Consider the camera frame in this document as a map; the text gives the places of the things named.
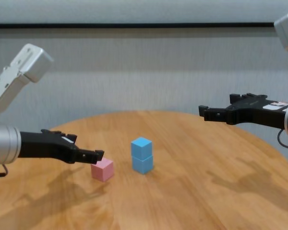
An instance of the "wooden table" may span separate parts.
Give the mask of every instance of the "wooden table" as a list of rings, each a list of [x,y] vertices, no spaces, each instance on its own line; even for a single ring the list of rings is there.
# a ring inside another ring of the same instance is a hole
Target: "wooden table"
[[[54,128],[105,151],[89,164],[18,159],[0,179],[0,230],[288,230],[288,162],[236,126],[175,112],[122,112]],[[153,142],[154,169],[131,167],[131,141]]]

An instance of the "pink cube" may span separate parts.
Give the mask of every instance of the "pink cube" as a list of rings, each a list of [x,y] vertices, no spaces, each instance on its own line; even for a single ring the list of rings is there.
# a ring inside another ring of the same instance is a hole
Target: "pink cube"
[[[105,182],[114,175],[113,161],[103,157],[97,164],[91,164],[91,171],[93,178]]]

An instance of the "blue cube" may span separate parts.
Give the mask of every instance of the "blue cube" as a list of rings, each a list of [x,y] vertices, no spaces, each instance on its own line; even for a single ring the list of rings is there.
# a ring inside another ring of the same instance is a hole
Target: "blue cube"
[[[132,168],[141,174],[146,174],[154,167],[154,157],[150,156],[145,160],[132,157]]]
[[[131,142],[131,155],[139,160],[145,160],[153,155],[153,144],[145,138],[137,138]]]

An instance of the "label sticker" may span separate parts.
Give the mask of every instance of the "label sticker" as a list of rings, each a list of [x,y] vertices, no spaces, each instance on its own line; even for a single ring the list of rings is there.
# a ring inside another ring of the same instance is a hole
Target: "label sticker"
[[[281,109],[287,105],[288,105],[288,103],[286,103],[286,102],[272,102],[271,104],[264,106],[263,109],[278,110],[278,109]]]
[[[288,103],[286,103],[286,102],[273,102],[273,103],[271,103],[271,105],[286,106],[286,105],[288,105]]]

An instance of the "wood grain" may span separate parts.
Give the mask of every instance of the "wood grain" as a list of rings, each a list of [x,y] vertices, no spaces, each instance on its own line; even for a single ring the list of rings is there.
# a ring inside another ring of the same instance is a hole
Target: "wood grain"
[[[288,162],[235,126],[176,112],[121,112],[54,128],[114,161],[18,159],[0,179],[0,230],[288,230]],[[130,142],[152,140],[154,169],[132,170]]]

